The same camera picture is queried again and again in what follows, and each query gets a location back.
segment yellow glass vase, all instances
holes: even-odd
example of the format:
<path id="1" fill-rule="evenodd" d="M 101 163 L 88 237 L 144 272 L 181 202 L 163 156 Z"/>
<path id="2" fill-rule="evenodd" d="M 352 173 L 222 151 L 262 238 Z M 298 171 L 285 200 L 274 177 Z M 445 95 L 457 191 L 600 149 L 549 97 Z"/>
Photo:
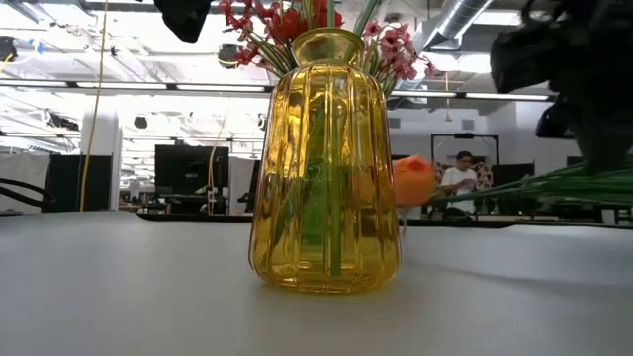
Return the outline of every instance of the yellow glass vase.
<path id="1" fill-rule="evenodd" d="M 385 96 L 338 29 L 293 42 L 300 67 L 272 94 L 249 259 L 272 284 L 354 293 L 401 262 Z"/>

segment white shirt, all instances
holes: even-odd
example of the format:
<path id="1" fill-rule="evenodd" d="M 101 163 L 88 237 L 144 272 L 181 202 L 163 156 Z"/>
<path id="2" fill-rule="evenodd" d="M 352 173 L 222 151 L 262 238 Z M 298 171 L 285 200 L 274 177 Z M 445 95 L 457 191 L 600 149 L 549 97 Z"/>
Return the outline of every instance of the white shirt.
<path id="1" fill-rule="evenodd" d="M 444 187 L 444 186 L 457 184 L 463 181 L 464 179 L 477 180 L 477 173 L 475 173 L 474 171 L 470 169 L 467 169 L 466 171 L 462 172 L 461 170 L 455 167 L 448 168 L 446 172 L 444 172 L 444 176 L 442 177 L 441 186 Z M 468 194 L 468 193 L 471 193 L 474 188 L 475 187 L 470 187 L 470 186 L 461 187 L 455 193 L 457 195 Z M 464 212 L 468 212 L 468 213 L 473 213 L 475 211 L 475 203 L 473 203 L 473 201 L 454 202 L 454 203 L 449 203 L 448 206 L 461 209 Z"/>

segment computer monitor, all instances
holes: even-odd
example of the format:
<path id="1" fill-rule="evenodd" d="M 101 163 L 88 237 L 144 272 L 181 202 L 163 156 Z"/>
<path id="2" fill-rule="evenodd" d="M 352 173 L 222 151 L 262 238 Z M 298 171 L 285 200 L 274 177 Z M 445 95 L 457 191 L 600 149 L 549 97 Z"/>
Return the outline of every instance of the computer monitor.
<path id="1" fill-rule="evenodd" d="M 208 183 L 212 147 L 162 145 L 155 147 L 156 192 L 194 194 Z M 220 191 L 228 187 L 228 147 L 216 147 L 213 160 L 213 185 Z"/>

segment white column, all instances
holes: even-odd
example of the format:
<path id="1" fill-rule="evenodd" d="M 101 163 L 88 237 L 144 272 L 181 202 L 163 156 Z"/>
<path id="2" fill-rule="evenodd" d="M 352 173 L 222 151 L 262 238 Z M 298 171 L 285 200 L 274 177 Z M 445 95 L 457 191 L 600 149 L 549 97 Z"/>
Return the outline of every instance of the white column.
<path id="1" fill-rule="evenodd" d="M 88 151 L 88 141 L 94 117 L 94 97 L 90 98 L 83 115 L 81 128 L 81 153 Z M 110 210 L 119 207 L 119 182 L 121 179 L 121 150 L 123 130 L 117 112 L 116 98 L 101 97 L 97 112 L 97 126 L 92 139 L 90 155 L 112 156 L 112 175 L 110 177 Z"/>

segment vase rim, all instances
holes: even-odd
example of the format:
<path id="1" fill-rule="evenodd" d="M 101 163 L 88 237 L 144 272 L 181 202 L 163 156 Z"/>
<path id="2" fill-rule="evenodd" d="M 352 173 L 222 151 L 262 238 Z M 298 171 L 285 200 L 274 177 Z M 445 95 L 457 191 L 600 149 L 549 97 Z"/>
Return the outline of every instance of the vase rim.
<path id="1" fill-rule="evenodd" d="M 347 30 L 343 30 L 343 29 L 337 29 L 337 28 L 317 28 L 317 29 L 311 29 L 311 30 L 307 30 L 304 33 L 298 35 L 292 42 L 292 49 L 296 50 L 297 47 L 306 40 L 306 38 L 310 37 L 313 34 L 338 34 L 338 35 L 343 35 L 346 38 L 348 38 L 353 44 L 358 46 L 358 49 L 362 52 L 363 50 L 365 50 L 365 43 L 363 42 L 363 40 L 358 37 L 356 34 L 354 34 L 353 32 L 347 31 Z"/>

